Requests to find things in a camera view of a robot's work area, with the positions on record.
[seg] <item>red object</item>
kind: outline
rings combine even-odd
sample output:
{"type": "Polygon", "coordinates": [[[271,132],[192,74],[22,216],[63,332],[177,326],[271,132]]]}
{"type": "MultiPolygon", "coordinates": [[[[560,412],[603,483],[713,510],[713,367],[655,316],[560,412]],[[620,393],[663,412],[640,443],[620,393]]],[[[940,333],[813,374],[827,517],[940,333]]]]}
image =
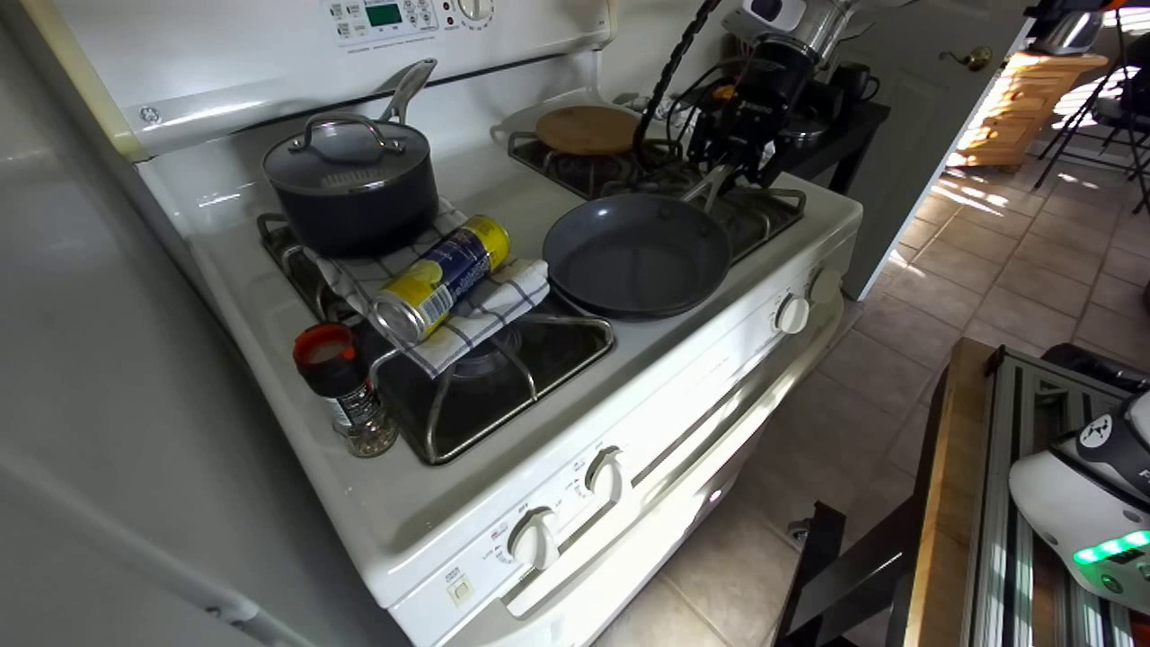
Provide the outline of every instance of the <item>red object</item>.
{"type": "Polygon", "coordinates": [[[332,361],[354,362],[354,338],[342,322],[316,322],[294,338],[291,357],[300,371],[332,361]]]}
{"type": "Polygon", "coordinates": [[[1145,615],[1127,615],[1127,633],[1134,639],[1134,647],[1150,647],[1150,619],[1145,615]]]}

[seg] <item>cabinet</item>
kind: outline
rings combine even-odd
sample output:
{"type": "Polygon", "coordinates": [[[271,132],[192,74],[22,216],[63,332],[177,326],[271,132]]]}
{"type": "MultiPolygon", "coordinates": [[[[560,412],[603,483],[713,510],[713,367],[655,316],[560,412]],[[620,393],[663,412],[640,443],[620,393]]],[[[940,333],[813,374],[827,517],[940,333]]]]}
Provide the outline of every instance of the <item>cabinet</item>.
{"type": "Polygon", "coordinates": [[[958,138],[949,165],[1003,165],[1015,170],[1034,138],[1051,122],[1051,104],[1090,73],[1106,67],[1106,56],[1046,56],[1012,53],[1004,73],[984,96],[984,111],[958,138]]]}

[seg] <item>stove knob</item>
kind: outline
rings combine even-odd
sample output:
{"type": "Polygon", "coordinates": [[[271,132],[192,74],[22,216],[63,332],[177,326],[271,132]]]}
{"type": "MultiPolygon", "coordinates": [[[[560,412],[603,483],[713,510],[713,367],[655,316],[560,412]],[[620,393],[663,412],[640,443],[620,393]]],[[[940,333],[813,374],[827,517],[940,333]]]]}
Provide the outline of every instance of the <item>stove knob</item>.
{"type": "Polygon", "coordinates": [[[774,326],[783,333],[800,333],[808,320],[813,320],[813,301],[806,295],[788,295],[774,311],[774,326]]]}
{"type": "Polygon", "coordinates": [[[580,479],[585,494],[595,500],[618,500],[620,495],[620,465],[618,465],[618,447],[603,448],[580,479]]]}
{"type": "Polygon", "coordinates": [[[548,537],[553,510],[534,508],[511,528],[507,552],[515,565],[529,570],[541,570],[555,557],[555,544],[548,537]]]}
{"type": "Polygon", "coordinates": [[[486,26],[497,14],[497,0],[455,0],[455,11],[470,26],[486,26]]]}

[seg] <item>refrigerator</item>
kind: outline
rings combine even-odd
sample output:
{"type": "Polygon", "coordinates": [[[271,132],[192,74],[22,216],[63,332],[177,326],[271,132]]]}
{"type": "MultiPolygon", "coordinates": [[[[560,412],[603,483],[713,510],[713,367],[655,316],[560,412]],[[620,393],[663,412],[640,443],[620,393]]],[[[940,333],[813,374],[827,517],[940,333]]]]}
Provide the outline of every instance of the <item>refrigerator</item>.
{"type": "Polygon", "coordinates": [[[2,643],[407,643],[9,26],[0,116],[2,643]]]}

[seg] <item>black frying pan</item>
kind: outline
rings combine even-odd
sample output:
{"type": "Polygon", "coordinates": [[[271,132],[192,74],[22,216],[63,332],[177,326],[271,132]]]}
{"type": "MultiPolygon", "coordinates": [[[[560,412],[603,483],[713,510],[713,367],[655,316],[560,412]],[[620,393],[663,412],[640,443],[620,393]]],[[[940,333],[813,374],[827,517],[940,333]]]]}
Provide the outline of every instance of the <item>black frying pan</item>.
{"type": "Polygon", "coordinates": [[[706,297],[728,266],[722,226],[694,200],[612,194],[564,212],[546,241],[548,284],[620,320],[674,316],[706,297]]]}

